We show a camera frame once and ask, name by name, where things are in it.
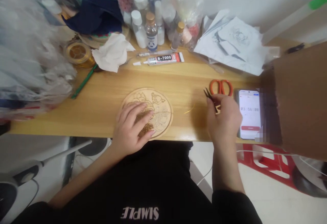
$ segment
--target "tissue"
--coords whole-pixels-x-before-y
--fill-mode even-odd
[[[104,46],[92,50],[92,54],[102,70],[116,73],[119,66],[127,61],[127,52],[134,50],[123,34],[112,33]]]

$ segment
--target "person's right hand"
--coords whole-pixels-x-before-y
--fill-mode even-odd
[[[212,98],[221,104],[220,114],[216,115],[214,103],[207,98],[207,127],[214,145],[223,141],[235,141],[242,122],[238,104],[227,95],[215,94]]]
[[[135,123],[137,115],[145,107],[146,103],[137,102],[125,106],[117,115],[117,124],[110,148],[121,158],[139,151],[156,132],[155,130],[150,130],[142,137],[139,137],[139,133],[153,115],[153,111],[150,110],[142,119]]]

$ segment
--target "scissors handle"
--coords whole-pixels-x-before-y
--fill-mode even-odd
[[[214,94],[214,91],[213,91],[213,89],[212,89],[212,86],[213,86],[213,84],[214,83],[217,83],[218,84],[218,94],[225,94],[225,89],[224,89],[224,82],[228,85],[228,87],[229,87],[229,94],[228,94],[228,96],[232,96],[233,95],[233,86],[232,86],[232,84],[228,81],[228,80],[226,80],[226,79],[224,79],[224,80],[217,80],[217,79],[214,79],[214,80],[212,80],[211,82],[210,82],[210,93],[213,95]]]

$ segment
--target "person's left hand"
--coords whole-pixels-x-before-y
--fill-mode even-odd
[[[124,107],[117,115],[117,124],[110,147],[122,158],[139,151],[156,132],[155,130],[151,130],[141,138],[138,136],[153,115],[153,111],[151,110],[135,123],[136,116],[145,107],[146,103],[137,102]]]

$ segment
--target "tweezers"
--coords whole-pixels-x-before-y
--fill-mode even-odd
[[[215,106],[215,101],[213,100],[209,90],[207,89],[207,87],[205,87],[205,89],[203,89],[204,93],[205,93],[205,96],[208,97],[210,100],[212,100],[212,102],[214,103],[214,106]]]

